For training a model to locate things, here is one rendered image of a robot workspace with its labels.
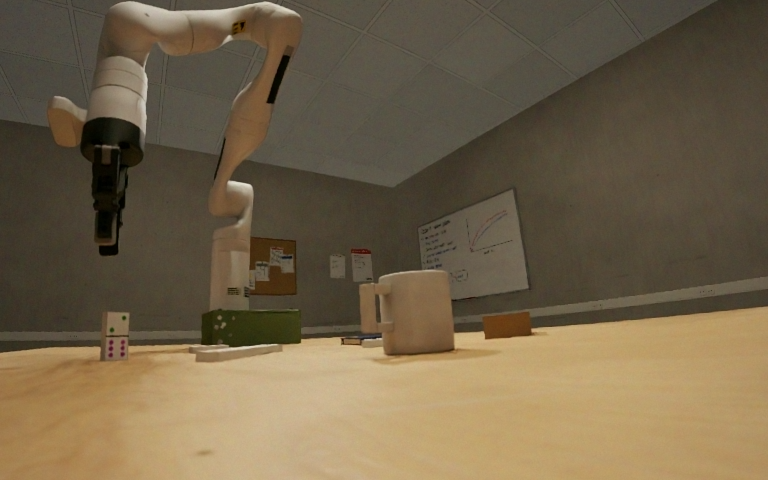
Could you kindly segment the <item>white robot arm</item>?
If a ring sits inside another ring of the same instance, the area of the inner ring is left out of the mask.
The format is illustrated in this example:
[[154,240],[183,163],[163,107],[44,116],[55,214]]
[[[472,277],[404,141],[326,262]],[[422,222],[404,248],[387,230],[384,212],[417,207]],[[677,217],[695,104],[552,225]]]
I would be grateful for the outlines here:
[[231,40],[251,41],[267,49],[259,73],[233,101],[209,193],[212,215],[237,218],[237,223],[212,235],[210,311],[249,310],[253,189],[229,178],[263,143],[302,33],[299,14],[270,2],[200,11],[168,11],[121,2],[104,19],[86,110],[64,97],[48,101],[48,122],[60,146],[80,144],[84,124],[99,117],[127,120],[145,134],[144,70],[153,43],[163,41],[158,45],[171,56],[212,51]]

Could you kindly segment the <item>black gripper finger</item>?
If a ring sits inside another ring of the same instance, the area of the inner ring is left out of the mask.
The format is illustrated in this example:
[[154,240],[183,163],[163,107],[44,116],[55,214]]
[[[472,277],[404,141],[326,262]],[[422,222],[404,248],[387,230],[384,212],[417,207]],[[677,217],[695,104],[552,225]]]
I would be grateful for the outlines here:
[[[128,175],[125,180],[124,196],[119,198],[120,208],[117,211],[116,243],[111,246],[99,246],[99,254],[102,257],[116,257],[119,254],[119,228],[122,228],[122,214],[125,209],[126,189],[128,188]],[[120,200],[121,199],[121,200]]]
[[[124,195],[128,165],[121,164],[118,184],[119,147],[95,145],[92,163],[92,192],[95,211],[94,242],[99,246],[116,243],[117,212],[119,198]],[[94,166],[94,168],[93,168]],[[99,185],[99,179],[112,178],[112,185]],[[100,188],[100,189],[99,189]]]

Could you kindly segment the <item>white domino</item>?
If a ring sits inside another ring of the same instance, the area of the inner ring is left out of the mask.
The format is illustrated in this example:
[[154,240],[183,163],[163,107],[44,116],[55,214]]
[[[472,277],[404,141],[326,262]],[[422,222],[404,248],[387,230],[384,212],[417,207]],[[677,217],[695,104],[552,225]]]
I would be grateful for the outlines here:
[[245,349],[219,349],[196,352],[196,362],[222,362],[240,358],[245,358]]
[[382,339],[362,340],[362,348],[383,347]]
[[196,351],[219,350],[225,348],[229,349],[229,345],[189,346],[189,353],[196,354]]
[[[275,345],[275,346],[270,346],[270,345]],[[261,346],[266,346],[266,354],[283,351],[282,344],[270,344],[270,345],[261,345]]]
[[130,312],[103,312],[100,361],[128,360]]
[[[258,347],[258,348],[252,348],[252,347]],[[229,348],[229,349],[245,349],[245,358],[266,354],[266,346],[260,346],[260,347],[252,346],[252,347],[243,347],[243,348],[238,347],[238,348]]]

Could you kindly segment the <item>beige mug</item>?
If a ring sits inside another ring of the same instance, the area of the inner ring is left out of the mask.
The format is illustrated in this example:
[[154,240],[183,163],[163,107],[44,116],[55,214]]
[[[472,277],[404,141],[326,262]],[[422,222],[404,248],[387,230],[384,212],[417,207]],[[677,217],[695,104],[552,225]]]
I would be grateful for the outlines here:
[[[455,348],[447,272],[389,274],[380,277],[379,284],[359,285],[359,292],[362,334],[382,333],[386,355],[431,354]],[[381,323],[376,321],[375,295],[380,296]]]

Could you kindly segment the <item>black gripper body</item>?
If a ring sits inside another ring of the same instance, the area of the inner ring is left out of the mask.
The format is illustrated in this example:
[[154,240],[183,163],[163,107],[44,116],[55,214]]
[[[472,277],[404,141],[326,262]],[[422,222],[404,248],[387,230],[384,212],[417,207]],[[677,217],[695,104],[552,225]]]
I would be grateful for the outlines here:
[[143,160],[145,134],[140,127],[124,119],[94,118],[84,124],[80,144],[82,155],[91,163],[94,162],[95,145],[119,147],[119,184],[121,164],[128,165],[129,168]]

